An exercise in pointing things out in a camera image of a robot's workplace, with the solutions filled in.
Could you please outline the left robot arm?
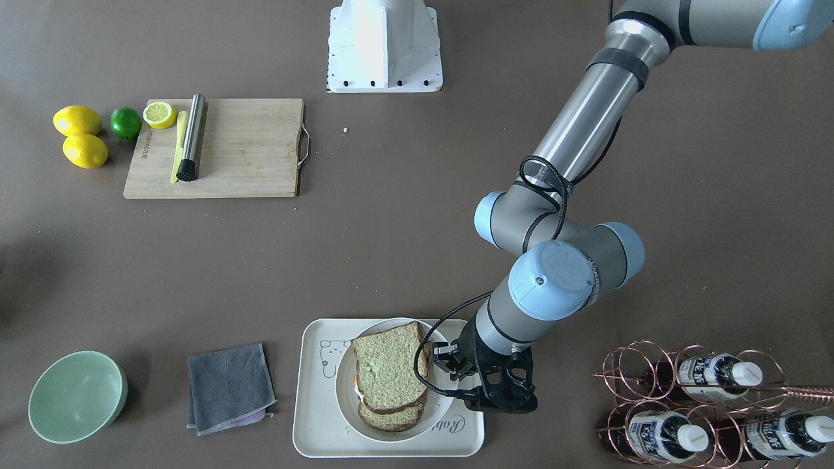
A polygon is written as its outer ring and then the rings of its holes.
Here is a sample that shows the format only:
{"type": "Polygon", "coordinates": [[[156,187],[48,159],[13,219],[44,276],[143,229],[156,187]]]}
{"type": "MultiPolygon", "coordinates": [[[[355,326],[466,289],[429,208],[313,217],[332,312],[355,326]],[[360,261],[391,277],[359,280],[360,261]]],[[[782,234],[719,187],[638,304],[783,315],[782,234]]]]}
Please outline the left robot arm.
{"type": "Polygon", "coordinates": [[[534,342],[644,265],[634,229],[579,225],[567,220],[567,208],[575,185],[607,154],[649,72],[682,46],[798,50],[831,27],[832,10],[831,1],[625,1],[609,8],[604,46],[519,164],[512,187],[477,205],[479,236],[516,260],[497,288],[476,297],[480,308],[461,335],[434,344],[433,360],[452,381],[477,375],[482,382],[428,390],[473,412],[533,412],[534,342]]]}

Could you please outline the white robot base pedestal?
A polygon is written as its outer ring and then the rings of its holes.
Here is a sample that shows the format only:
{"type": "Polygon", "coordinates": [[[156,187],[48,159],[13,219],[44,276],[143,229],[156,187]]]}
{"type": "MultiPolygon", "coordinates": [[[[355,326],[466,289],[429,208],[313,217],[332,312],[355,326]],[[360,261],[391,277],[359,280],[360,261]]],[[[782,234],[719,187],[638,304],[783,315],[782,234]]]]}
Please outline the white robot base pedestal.
{"type": "Polygon", "coordinates": [[[330,93],[443,88],[438,15],[423,1],[343,1],[330,10],[330,93]]]}

